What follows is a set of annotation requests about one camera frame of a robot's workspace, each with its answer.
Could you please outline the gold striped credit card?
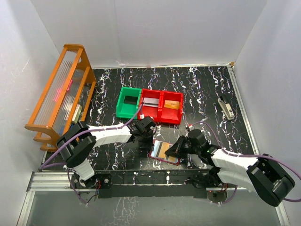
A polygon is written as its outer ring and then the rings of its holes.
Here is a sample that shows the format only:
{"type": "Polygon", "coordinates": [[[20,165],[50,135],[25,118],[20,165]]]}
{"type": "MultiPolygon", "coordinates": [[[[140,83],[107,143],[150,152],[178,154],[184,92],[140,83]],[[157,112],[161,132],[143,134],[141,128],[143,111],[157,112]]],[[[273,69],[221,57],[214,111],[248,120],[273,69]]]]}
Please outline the gold striped credit card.
{"type": "Polygon", "coordinates": [[[159,142],[158,144],[158,151],[156,156],[162,160],[165,160],[167,162],[171,162],[174,164],[177,164],[179,159],[176,157],[172,157],[170,155],[166,155],[165,152],[171,147],[172,145],[167,142],[159,142]]]}

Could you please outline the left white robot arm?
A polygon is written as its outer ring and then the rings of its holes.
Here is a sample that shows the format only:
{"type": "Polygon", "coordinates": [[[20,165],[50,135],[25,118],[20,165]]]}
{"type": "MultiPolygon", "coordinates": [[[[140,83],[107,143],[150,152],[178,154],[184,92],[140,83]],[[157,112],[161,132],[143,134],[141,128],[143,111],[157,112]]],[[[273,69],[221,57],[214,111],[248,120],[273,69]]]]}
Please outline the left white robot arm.
{"type": "Polygon", "coordinates": [[[149,116],[142,120],[132,120],[129,123],[120,123],[111,126],[88,126],[80,121],[73,125],[56,145],[68,168],[71,168],[79,176],[78,181],[84,187],[91,188],[103,182],[96,176],[95,170],[87,157],[93,148],[114,144],[131,143],[137,141],[139,148],[150,150],[153,146],[154,130],[156,122],[149,116]]]}

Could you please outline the red leather card holder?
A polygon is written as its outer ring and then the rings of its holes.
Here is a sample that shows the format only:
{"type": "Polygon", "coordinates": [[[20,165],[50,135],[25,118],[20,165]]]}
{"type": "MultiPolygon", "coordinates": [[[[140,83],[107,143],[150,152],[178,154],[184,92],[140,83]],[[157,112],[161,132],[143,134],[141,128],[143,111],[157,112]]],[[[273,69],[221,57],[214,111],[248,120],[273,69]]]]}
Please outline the red leather card holder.
{"type": "Polygon", "coordinates": [[[162,161],[162,162],[166,162],[166,163],[172,164],[172,165],[179,165],[180,164],[180,159],[179,159],[179,161],[178,161],[177,164],[174,164],[174,163],[162,160],[162,159],[160,159],[160,158],[158,158],[156,156],[157,151],[158,151],[158,144],[159,144],[159,142],[160,142],[159,140],[153,140],[153,147],[152,147],[152,150],[149,153],[149,157],[152,158],[152,159],[155,159],[155,160],[159,160],[159,161],[162,161]]]}

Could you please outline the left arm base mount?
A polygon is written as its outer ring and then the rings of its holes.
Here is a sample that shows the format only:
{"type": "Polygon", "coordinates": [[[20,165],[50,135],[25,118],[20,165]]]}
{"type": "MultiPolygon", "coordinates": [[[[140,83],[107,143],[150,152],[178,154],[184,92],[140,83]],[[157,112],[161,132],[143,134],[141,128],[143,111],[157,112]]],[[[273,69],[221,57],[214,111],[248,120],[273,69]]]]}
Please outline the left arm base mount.
{"type": "Polygon", "coordinates": [[[92,189],[95,191],[95,194],[88,200],[86,203],[89,203],[92,198],[101,198],[101,195],[104,194],[102,190],[109,191],[112,186],[112,177],[111,174],[95,174],[88,180],[84,180],[77,173],[73,173],[70,179],[70,188],[75,190],[77,195],[80,196],[80,189],[92,189]]]}

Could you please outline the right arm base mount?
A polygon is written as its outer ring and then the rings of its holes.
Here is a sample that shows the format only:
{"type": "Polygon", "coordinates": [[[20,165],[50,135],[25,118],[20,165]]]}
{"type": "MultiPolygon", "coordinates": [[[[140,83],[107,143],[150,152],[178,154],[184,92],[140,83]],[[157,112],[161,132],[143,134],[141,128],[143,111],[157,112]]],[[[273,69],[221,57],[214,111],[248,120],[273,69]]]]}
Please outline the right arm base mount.
{"type": "Polygon", "coordinates": [[[237,192],[237,187],[235,187],[232,195],[228,196],[229,184],[222,182],[216,175],[209,173],[195,174],[189,177],[188,180],[195,188],[205,188],[208,200],[218,205],[232,201],[237,192]]]}

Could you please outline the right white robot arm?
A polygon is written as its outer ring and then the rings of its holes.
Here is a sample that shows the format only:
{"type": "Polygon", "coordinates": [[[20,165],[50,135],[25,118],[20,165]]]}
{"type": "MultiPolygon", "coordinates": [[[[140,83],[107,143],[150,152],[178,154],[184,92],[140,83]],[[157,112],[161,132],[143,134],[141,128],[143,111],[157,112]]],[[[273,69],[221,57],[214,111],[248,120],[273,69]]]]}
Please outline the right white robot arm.
{"type": "Polygon", "coordinates": [[[176,158],[196,154],[203,163],[212,166],[209,171],[211,183],[246,188],[274,207],[295,187],[293,178],[271,156],[265,154],[262,157],[248,157],[227,151],[210,144],[198,129],[180,136],[165,154],[176,158]]]}

